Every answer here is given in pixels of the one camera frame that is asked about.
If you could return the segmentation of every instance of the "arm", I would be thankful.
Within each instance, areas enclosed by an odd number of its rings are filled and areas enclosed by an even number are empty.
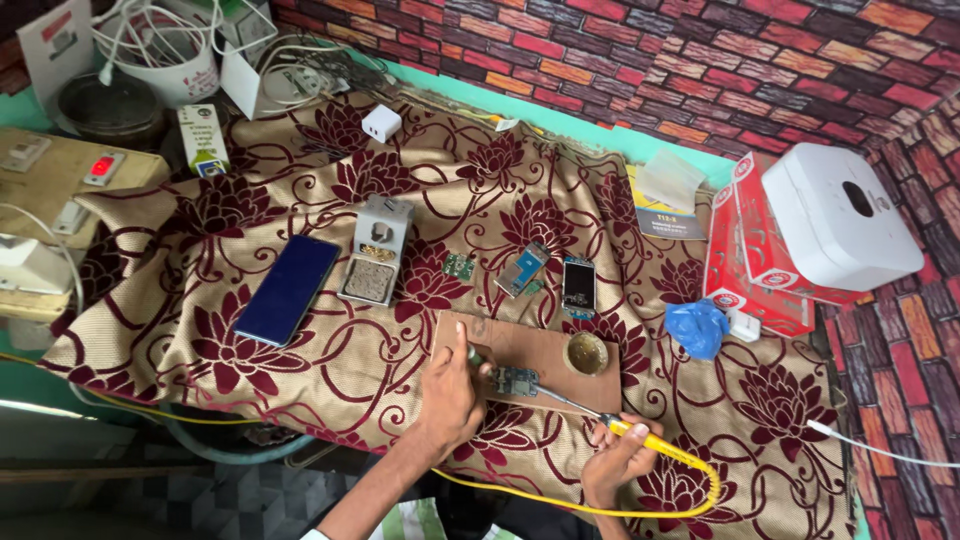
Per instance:
[[[616,509],[616,491],[621,485],[646,475],[654,468],[657,452],[643,446],[652,430],[663,435],[663,426],[635,414],[621,413],[620,417],[634,424],[623,437],[617,437],[603,424],[593,428],[590,442],[599,451],[587,460],[580,482],[584,499],[592,508]],[[603,540],[630,540],[630,533],[622,518],[595,515],[597,528]]]
[[[487,362],[479,373],[485,377],[491,370]],[[487,403],[477,398],[479,379],[472,375],[467,332],[463,323],[457,323],[456,351],[444,347],[423,371],[420,417],[330,510],[317,530],[331,540],[369,538],[404,491],[470,440],[487,414]]]

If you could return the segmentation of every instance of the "tablecloth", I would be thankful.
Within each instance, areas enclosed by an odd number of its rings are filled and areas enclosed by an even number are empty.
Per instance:
[[[496,133],[410,99],[390,104],[403,123],[381,144],[361,128],[374,106],[353,93],[231,121],[226,175],[79,196],[109,233],[82,268],[90,305],[40,364],[116,396],[239,412],[383,453],[417,418],[439,310],[591,331],[619,343],[623,409],[663,423],[667,440],[723,480],[707,513],[629,520],[634,533],[851,535],[841,447],[804,426],[837,417],[825,362],[802,340],[774,336],[730,338],[714,361],[683,353],[663,328],[664,304],[698,298],[707,245],[639,233],[622,156],[588,156],[523,124]],[[335,295],[355,212],[374,193],[416,206],[390,308]],[[697,213],[706,226],[703,194]],[[342,252],[301,330],[277,349],[231,326],[292,234]],[[493,279],[531,241],[552,254],[545,288],[511,299]],[[450,253],[474,258],[471,281],[441,271]],[[596,264],[592,320],[561,310],[564,256]],[[445,468],[581,503],[592,426],[576,414],[491,404]],[[702,473],[662,457],[620,503],[682,510],[707,489]]]

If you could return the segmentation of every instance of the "wall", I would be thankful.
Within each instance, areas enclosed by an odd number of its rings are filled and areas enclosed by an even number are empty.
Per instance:
[[[960,88],[960,3],[274,0],[279,20],[737,159],[876,147]]]
[[[960,462],[960,97],[874,150],[874,170],[924,249],[925,268],[859,306],[827,307],[854,438]],[[854,449],[873,538],[960,534],[960,477]]]

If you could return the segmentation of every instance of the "red box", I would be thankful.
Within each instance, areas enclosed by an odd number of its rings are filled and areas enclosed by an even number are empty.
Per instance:
[[[783,337],[813,331],[810,299],[762,287],[747,279],[740,238],[740,219],[731,184],[713,198],[704,298],[711,298],[721,309],[749,313],[763,322],[763,328]]]
[[[797,271],[760,181],[775,162],[777,158],[751,152],[733,168],[733,193],[743,235],[740,242],[745,247],[750,282],[837,306],[866,297],[865,292],[816,285]]]

